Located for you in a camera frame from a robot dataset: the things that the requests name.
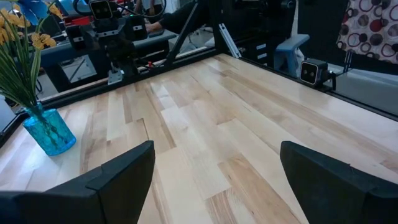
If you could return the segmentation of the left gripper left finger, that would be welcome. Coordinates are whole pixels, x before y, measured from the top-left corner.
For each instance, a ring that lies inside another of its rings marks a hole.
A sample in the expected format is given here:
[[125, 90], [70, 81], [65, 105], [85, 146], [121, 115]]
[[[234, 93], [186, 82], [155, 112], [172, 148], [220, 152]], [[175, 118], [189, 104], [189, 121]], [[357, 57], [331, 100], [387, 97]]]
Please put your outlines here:
[[154, 164], [145, 141], [45, 192], [0, 191], [0, 224], [137, 224]]

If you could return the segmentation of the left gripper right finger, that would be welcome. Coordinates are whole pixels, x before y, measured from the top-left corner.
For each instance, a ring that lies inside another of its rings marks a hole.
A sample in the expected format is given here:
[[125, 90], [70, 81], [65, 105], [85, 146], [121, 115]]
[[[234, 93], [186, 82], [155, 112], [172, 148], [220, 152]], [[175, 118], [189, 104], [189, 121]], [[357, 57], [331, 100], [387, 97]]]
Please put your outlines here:
[[292, 141], [280, 161], [310, 224], [398, 224], [398, 184]]

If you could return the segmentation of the blue artificial flower bunch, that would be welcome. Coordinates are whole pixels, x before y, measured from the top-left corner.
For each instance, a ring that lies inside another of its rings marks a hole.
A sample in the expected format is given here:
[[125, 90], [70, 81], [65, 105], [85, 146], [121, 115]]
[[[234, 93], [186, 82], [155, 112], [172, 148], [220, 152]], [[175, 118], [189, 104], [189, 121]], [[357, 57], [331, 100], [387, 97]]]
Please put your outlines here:
[[42, 0], [18, 0], [16, 4], [25, 18], [34, 26], [39, 24], [39, 19], [45, 19], [48, 16], [48, 7]]

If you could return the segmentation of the yellow artificial flower bunch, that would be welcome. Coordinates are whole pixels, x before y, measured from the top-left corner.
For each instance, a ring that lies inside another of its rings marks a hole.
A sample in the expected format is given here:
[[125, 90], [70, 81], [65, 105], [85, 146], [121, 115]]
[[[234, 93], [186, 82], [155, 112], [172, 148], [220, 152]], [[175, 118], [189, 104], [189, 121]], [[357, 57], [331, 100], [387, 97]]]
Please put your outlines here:
[[49, 16], [39, 19], [32, 25], [16, 4], [20, 15], [0, 9], [0, 95], [25, 107], [32, 108], [39, 102], [36, 97], [36, 83], [40, 70], [41, 51], [56, 46], [56, 41], [48, 34], [40, 32], [42, 24]]

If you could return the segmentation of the blue glass vase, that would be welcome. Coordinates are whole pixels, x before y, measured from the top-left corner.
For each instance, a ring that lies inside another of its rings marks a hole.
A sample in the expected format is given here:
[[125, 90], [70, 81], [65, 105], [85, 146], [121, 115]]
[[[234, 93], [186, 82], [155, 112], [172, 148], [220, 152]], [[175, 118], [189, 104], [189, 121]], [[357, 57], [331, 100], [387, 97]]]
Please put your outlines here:
[[29, 117], [23, 121], [23, 127], [46, 155], [59, 155], [76, 143], [76, 137], [56, 109], [45, 110], [38, 103], [32, 108], [26, 108], [25, 112]]

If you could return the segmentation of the grey desk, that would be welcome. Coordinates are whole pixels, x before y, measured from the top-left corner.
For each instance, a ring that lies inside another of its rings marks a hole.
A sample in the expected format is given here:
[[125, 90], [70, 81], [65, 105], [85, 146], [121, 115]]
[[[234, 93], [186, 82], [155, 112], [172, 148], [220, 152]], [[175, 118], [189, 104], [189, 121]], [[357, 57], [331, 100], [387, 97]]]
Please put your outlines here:
[[[134, 46], [137, 50], [144, 49], [150, 45], [158, 44], [159, 42], [163, 42], [172, 38], [177, 37], [176, 33], [173, 33], [169, 30], [165, 30], [162, 35], [157, 37], [148, 37], [144, 40], [134, 41]], [[55, 47], [47, 48], [41, 51], [41, 67], [49, 67], [51, 65], [55, 65], [56, 63], [60, 63], [62, 61], [77, 58], [82, 55], [92, 54], [94, 52], [102, 53], [101, 49], [99, 50], [81, 50], [76, 51], [69, 40], [65, 40]]]

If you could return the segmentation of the red box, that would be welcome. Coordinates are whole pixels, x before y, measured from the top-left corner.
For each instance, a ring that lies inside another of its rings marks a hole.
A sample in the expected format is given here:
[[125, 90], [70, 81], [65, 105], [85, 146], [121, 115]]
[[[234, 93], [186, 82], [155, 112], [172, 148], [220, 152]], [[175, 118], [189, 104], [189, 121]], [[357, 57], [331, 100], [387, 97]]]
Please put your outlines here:
[[83, 25], [88, 25], [91, 22], [92, 17], [91, 16], [77, 16], [77, 17], [64, 17], [63, 21], [66, 26], [83, 26]]

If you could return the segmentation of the person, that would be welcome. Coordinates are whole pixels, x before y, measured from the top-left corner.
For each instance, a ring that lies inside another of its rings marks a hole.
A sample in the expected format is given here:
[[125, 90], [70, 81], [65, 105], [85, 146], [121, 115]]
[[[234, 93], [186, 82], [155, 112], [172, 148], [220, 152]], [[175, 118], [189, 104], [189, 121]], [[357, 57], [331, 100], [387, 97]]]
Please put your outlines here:
[[[204, 1], [203, 7], [197, 15], [195, 22], [193, 23], [190, 32], [193, 32], [209, 22], [210, 10], [208, 9], [208, 3], [206, 0], [198, 0], [199, 2]], [[148, 33], [157, 32], [161, 29], [167, 29], [176, 34], [180, 34], [185, 23], [188, 21], [188, 17], [194, 7], [194, 1], [186, 3], [173, 13], [166, 13], [160, 17], [149, 18], [150, 22], [146, 24], [146, 31]], [[149, 0], [149, 4], [144, 9], [149, 16], [154, 16], [162, 10], [161, 0]]]

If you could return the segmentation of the aluminium extrusion bar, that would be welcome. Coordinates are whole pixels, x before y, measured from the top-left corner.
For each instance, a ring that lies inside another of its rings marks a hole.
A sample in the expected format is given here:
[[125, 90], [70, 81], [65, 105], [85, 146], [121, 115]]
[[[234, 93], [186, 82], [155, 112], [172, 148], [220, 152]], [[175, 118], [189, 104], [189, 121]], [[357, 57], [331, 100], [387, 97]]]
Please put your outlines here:
[[218, 24], [218, 26], [219, 26], [221, 35], [224, 39], [224, 42], [227, 45], [227, 47], [229, 48], [231, 55], [234, 58], [241, 58], [242, 55], [241, 55], [239, 49], [237, 48], [236, 44], [234, 43], [234, 40], [230, 36], [226, 26], [223, 23]]

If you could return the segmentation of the black drawer cabinet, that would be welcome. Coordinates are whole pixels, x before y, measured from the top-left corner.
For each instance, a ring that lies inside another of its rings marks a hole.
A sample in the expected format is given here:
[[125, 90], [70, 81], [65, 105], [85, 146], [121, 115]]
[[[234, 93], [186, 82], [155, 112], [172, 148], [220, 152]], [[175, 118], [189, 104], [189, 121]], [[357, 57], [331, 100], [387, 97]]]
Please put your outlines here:
[[274, 67], [279, 44], [291, 37], [297, 0], [221, 0], [222, 20], [242, 56]]

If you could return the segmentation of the blue-grey stool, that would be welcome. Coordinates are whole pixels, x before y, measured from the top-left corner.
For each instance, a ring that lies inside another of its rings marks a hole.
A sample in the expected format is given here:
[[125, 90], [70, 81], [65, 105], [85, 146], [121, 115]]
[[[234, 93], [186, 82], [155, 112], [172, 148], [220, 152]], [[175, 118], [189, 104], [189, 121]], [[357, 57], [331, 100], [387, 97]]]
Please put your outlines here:
[[281, 71], [281, 66], [284, 62], [287, 62], [289, 75], [296, 77], [296, 70], [299, 64], [295, 50], [309, 39], [310, 36], [308, 34], [296, 34], [279, 44], [274, 52], [274, 69]]

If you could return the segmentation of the polka dot cloth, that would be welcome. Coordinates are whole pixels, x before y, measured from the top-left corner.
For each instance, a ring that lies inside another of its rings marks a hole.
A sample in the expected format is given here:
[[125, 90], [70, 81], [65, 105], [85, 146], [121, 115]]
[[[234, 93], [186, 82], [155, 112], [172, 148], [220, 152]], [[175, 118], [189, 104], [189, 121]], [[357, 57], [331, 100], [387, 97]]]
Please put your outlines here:
[[398, 64], [398, 0], [348, 0], [336, 45]]

